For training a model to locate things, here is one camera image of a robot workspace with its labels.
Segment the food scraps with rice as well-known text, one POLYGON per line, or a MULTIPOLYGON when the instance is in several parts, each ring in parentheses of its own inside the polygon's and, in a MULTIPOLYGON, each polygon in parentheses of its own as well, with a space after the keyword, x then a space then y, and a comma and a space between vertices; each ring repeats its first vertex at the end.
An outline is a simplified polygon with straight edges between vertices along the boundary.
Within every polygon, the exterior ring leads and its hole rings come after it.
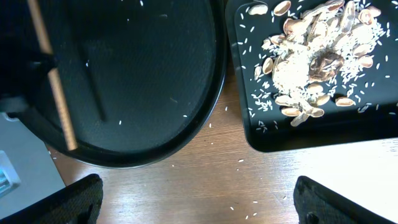
POLYGON ((257 132, 397 113, 396 1, 254 1, 233 22, 257 132))

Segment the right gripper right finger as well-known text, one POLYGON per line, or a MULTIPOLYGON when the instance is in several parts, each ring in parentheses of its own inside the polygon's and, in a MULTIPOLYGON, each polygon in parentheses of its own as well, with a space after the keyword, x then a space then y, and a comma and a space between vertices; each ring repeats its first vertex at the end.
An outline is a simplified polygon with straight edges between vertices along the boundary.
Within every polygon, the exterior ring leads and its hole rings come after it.
POLYGON ((307 176, 300 176, 294 188, 294 206, 300 224, 391 223, 307 176))

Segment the wooden chopstick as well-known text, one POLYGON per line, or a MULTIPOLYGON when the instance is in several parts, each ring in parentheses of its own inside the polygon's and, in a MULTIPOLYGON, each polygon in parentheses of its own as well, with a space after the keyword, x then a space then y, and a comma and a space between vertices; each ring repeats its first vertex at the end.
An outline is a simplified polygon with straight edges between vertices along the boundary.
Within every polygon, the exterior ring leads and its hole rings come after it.
MULTIPOLYGON (((30 15, 34 25, 35 33, 39 41, 40 49, 45 54, 53 54, 50 39, 44 24, 44 20, 40 11, 37 0, 27 0, 30 15)), ((72 121, 70 118, 65 94, 63 92, 60 75, 57 68, 53 68, 48 72, 49 82, 53 93, 55 105, 62 125, 66 145, 69 151, 78 148, 72 121)))

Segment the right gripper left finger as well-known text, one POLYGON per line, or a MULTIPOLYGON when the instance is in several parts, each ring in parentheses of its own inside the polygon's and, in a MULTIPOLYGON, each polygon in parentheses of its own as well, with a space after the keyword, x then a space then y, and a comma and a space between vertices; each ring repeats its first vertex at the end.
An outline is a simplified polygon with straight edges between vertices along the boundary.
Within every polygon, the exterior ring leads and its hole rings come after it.
POLYGON ((103 201, 103 181, 90 174, 1 223, 96 224, 103 201))

